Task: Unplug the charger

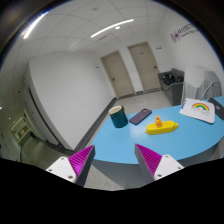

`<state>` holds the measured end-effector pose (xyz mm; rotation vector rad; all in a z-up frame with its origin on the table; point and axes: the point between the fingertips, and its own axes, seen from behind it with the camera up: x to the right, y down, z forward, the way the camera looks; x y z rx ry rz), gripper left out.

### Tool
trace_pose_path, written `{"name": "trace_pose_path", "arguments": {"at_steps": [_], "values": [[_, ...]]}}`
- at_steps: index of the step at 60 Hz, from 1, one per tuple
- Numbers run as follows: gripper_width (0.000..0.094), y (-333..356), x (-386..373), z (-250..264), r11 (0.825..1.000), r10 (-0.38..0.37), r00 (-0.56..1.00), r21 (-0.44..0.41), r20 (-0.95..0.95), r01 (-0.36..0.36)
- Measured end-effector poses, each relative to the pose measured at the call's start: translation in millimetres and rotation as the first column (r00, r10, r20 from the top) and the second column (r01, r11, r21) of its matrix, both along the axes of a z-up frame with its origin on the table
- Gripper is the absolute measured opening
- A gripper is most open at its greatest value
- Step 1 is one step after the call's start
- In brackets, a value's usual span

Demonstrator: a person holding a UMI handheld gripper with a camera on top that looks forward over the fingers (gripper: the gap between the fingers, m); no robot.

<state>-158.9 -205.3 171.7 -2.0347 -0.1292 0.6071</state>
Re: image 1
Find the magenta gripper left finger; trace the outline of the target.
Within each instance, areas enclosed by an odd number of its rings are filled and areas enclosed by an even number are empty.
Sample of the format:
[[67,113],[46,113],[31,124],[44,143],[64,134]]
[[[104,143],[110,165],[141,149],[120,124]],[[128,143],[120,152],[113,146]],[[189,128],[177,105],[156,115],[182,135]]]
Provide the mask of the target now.
[[86,147],[69,157],[60,157],[46,171],[83,187],[95,156],[95,146]]

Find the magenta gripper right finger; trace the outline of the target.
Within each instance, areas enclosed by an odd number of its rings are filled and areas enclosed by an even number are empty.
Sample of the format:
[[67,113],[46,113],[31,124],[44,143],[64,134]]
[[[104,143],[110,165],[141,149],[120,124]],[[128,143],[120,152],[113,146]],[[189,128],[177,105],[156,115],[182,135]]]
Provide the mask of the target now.
[[146,182],[154,182],[183,169],[183,166],[169,154],[160,155],[139,144],[135,145],[134,153]]

